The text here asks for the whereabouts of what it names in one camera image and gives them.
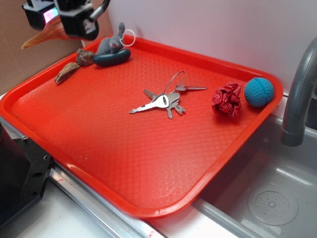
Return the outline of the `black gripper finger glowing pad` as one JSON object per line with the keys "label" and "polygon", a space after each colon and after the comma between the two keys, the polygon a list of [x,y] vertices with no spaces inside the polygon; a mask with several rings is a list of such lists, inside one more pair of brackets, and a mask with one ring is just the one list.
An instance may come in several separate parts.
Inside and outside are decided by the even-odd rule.
{"label": "black gripper finger glowing pad", "polygon": [[53,0],[27,0],[22,5],[30,26],[42,31],[45,25],[58,16],[58,10]]}
{"label": "black gripper finger glowing pad", "polygon": [[82,40],[95,40],[99,34],[99,25],[88,19],[93,11],[91,5],[81,6],[70,11],[60,10],[59,15],[67,36]]}

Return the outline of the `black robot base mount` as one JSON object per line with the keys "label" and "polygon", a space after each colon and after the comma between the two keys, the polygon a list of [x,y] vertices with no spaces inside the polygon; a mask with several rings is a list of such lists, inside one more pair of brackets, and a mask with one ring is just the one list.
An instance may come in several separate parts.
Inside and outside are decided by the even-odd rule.
{"label": "black robot base mount", "polygon": [[0,228],[43,198],[52,156],[32,139],[12,139],[0,127]]}

